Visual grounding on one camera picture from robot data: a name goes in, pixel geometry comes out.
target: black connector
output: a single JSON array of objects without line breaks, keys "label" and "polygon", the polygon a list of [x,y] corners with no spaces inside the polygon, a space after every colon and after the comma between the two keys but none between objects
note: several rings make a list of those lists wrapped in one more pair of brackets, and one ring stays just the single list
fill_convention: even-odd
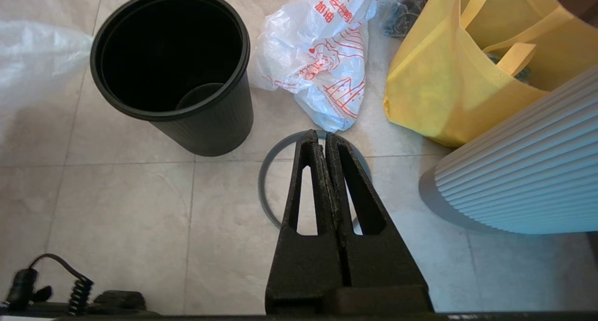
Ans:
[{"label": "black connector", "polygon": [[14,275],[13,285],[4,302],[9,311],[24,311],[34,295],[38,272],[33,268],[20,270]]}]

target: black cable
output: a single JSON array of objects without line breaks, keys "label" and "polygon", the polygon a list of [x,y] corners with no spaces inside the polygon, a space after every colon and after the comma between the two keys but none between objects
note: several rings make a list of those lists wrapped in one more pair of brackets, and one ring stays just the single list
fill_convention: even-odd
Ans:
[{"label": "black cable", "polygon": [[68,262],[66,262],[66,260],[54,255],[53,253],[44,253],[43,255],[37,257],[31,262],[31,264],[29,264],[28,270],[33,270],[33,266],[35,266],[43,258],[54,259],[54,261],[57,261],[60,265],[62,265],[62,267],[64,267],[68,273],[77,278],[75,281],[75,287],[73,287],[71,292],[71,299],[69,299],[68,302],[68,314],[73,316],[84,315],[87,308],[87,300],[92,291],[93,281],[75,270],[68,264]]},{"label": "black cable", "polygon": [[86,276],[84,276],[83,274],[81,274],[80,272],[75,270],[72,266],[70,266],[68,264],[68,262],[66,262],[66,260],[62,259],[61,257],[58,257],[57,255],[54,255],[54,253],[44,253],[43,255],[40,255],[34,261],[32,261],[31,264],[29,264],[29,268],[33,268],[36,265],[36,263],[39,262],[43,258],[54,259],[55,261],[60,263],[60,265],[62,265],[62,267],[64,267],[64,269],[67,270],[68,273],[77,277],[77,279],[81,279],[83,281],[89,280]]},{"label": "black cable", "polygon": [[[276,215],[274,215],[274,213],[272,212],[272,209],[270,208],[270,205],[268,204],[268,200],[265,197],[265,176],[268,172],[268,168],[270,167],[270,164],[272,164],[272,161],[274,161],[276,155],[278,155],[278,153],[280,153],[280,151],[282,151],[284,148],[286,148],[286,146],[296,143],[297,140],[299,140],[299,138],[301,138],[301,136],[303,134],[305,134],[305,132],[306,131],[297,132],[295,134],[291,134],[290,136],[287,136],[286,138],[280,140],[280,142],[275,144],[275,146],[272,147],[272,149],[265,156],[265,159],[263,159],[263,163],[260,168],[260,175],[258,176],[258,195],[260,195],[260,202],[262,205],[263,213],[265,213],[265,216],[267,216],[268,219],[278,229],[280,229],[280,226],[281,226],[280,221],[278,220],[278,218],[276,218]],[[324,140],[326,139],[326,134],[327,134],[326,131],[316,131],[316,133],[318,134],[319,139],[324,139]],[[361,155],[361,152],[359,152],[359,150],[355,146],[353,146],[353,144],[350,144],[350,145],[351,145],[351,148],[353,149],[353,152],[355,153],[355,156],[357,157],[357,160],[359,160],[359,163],[361,163],[361,166],[363,166],[363,170],[365,171],[365,174],[371,180],[372,176],[371,176],[370,168],[368,167],[368,163],[363,158],[363,155]],[[357,221],[357,218],[356,218],[353,221],[353,226],[356,226],[358,223],[359,222]]]}]

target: white ribbed object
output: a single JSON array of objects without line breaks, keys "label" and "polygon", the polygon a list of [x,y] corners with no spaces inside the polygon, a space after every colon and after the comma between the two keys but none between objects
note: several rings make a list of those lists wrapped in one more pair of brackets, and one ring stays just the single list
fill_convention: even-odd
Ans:
[{"label": "white ribbed object", "polygon": [[433,211],[444,200],[504,231],[598,231],[598,67],[442,159],[434,183],[441,198],[420,189]]}]

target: yellow tote bag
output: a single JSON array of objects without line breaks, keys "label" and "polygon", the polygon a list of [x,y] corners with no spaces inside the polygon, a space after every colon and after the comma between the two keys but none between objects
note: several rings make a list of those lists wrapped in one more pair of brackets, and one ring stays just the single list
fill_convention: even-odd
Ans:
[{"label": "yellow tote bag", "polygon": [[[497,34],[488,42],[497,43],[486,49],[504,55],[495,65],[468,33],[468,26],[480,23],[479,14],[486,3],[487,0],[427,2],[389,69],[384,110],[390,121],[445,146],[458,147],[547,93],[513,76],[526,65],[532,67],[532,63],[555,65],[541,50],[546,47],[541,36],[558,25],[553,23],[555,17],[546,18],[551,16],[549,12],[520,26],[522,31],[510,34],[496,29]],[[508,0],[503,0],[503,4],[508,10]],[[557,8],[545,10],[553,12]],[[537,69],[532,67],[530,80]]]},{"label": "yellow tote bag", "polygon": [[[461,0],[466,7],[470,0]],[[551,91],[598,63],[598,29],[557,0],[485,0],[466,31],[484,52],[536,44],[529,83]]]}]

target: trash can rim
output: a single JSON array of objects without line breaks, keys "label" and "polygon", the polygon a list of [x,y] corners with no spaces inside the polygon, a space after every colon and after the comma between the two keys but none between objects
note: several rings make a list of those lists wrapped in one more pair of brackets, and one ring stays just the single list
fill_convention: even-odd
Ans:
[{"label": "trash can rim", "polygon": [[[152,112],[146,110],[139,110],[138,108],[134,108],[124,104],[118,97],[112,93],[112,91],[107,87],[103,73],[98,70],[98,64],[101,65],[101,57],[103,53],[98,54],[98,48],[100,51],[103,51],[101,48],[104,44],[107,43],[109,40],[111,33],[124,19],[126,16],[122,16],[121,14],[126,10],[133,9],[133,6],[139,5],[142,1],[146,0],[130,0],[123,4],[120,8],[115,10],[102,24],[102,27],[98,30],[96,37],[93,40],[92,44],[92,51],[90,56],[90,69],[92,78],[94,83],[98,87],[100,93],[103,97],[109,102],[114,108],[117,108],[120,112],[123,112],[126,115],[132,116],[137,119],[146,120],[146,121],[172,121],[177,120],[182,117],[187,117],[191,114],[202,112],[203,110],[210,108],[211,106],[215,105],[220,101],[220,99],[226,97],[226,95],[237,86],[239,81],[245,76],[245,72],[247,70],[247,66],[249,63],[249,34],[247,28],[245,27],[245,23],[241,20],[239,13],[230,5],[228,2],[224,0],[205,0],[210,4],[213,4],[217,8],[220,8],[223,13],[228,14],[235,26],[239,29],[239,33],[241,36],[241,55],[239,57],[239,63],[233,73],[231,74],[230,78],[220,87],[220,89],[214,93],[211,97],[199,102],[195,105],[188,106],[185,108],[181,108],[179,110],[171,110],[171,111],[164,111],[164,112]],[[143,2],[143,5],[139,6],[141,8],[147,4],[151,4],[152,2],[158,2],[162,0],[147,0],[147,2]]]}]

